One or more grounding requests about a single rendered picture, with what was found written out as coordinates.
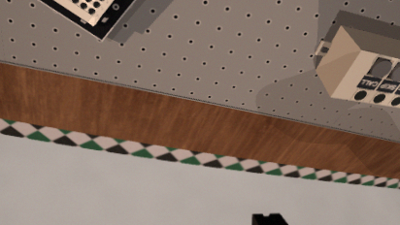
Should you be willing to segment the beige operator panel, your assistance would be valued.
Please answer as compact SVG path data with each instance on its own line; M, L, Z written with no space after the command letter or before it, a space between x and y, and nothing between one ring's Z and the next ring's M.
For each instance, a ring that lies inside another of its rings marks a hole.
M341 25L315 55L331 98L400 108L400 40Z

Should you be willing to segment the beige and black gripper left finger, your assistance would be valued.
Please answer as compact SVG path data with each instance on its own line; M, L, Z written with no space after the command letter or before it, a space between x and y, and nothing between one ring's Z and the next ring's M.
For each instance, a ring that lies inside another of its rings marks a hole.
M252 215L251 225L272 225L267 216L262 213Z

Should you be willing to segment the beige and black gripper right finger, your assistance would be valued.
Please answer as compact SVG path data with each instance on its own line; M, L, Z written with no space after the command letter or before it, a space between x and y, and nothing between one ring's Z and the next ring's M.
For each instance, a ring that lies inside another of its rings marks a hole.
M288 225L280 213L270 213L267 217L272 225Z

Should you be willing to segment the white well plate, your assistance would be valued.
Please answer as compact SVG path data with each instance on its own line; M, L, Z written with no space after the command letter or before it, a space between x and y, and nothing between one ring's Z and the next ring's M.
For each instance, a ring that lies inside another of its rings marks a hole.
M94 26L114 0L54 0ZM98 2L95 2L98 1Z

